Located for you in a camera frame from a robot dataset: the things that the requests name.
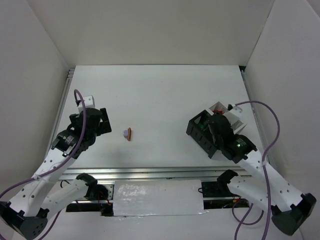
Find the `lavender lego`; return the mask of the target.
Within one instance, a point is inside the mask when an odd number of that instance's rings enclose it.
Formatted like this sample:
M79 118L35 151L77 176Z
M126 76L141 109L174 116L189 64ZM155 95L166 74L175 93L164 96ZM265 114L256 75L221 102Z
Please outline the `lavender lego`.
M125 130L124 132L123 132L123 136L124 136L124 138L128 138L128 136L129 136L129 131L128 130Z

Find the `brown lego plate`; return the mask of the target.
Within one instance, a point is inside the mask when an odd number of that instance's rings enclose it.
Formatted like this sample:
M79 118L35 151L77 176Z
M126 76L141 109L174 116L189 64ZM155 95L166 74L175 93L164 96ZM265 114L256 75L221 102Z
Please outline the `brown lego plate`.
M132 136L132 129L129 127L127 129L127 140L130 141Z

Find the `red green half-round lego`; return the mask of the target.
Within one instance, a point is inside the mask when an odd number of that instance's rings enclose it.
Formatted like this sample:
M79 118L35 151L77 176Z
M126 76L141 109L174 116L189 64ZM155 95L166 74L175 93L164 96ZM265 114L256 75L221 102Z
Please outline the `red green half-round lego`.
M223 110L215 109L213 110L214 113L224 114Z

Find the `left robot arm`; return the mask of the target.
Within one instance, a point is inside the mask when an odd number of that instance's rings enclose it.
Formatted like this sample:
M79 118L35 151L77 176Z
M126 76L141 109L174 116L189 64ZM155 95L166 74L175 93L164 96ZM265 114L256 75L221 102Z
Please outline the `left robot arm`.
M22 189L9 201L0 203L0 218L27 240L37 238L48 220L75 200L107 200L108 189L87 173L51 193L62 174L100 135L112 131L107 110L88 107L69 117L44 161Z

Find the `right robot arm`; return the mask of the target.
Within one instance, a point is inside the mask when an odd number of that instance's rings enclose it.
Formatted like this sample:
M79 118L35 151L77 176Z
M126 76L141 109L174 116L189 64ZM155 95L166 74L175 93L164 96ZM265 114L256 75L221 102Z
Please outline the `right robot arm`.
M224 115L210 116L206 125L222 155L266 185L266 189L261 189L235 171L226 170L217 178L219 188L257 205L266 211L268 222L273 222L283 234L292 236L311 215L317 199L286 181L246 136L234 133Z

